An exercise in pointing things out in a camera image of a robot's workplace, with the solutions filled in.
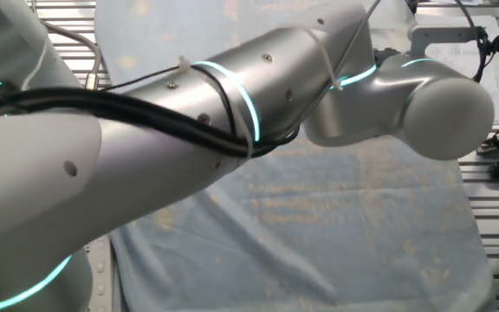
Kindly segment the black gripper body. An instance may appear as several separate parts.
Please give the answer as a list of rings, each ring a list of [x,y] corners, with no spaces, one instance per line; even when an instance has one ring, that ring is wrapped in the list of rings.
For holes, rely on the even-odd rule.
[[[393,48],[374,48],[373,59],[376,66],[382,66],[385,62],[389,62],[390,64],[396,62],[402,63],[405,60],[405,54]]]

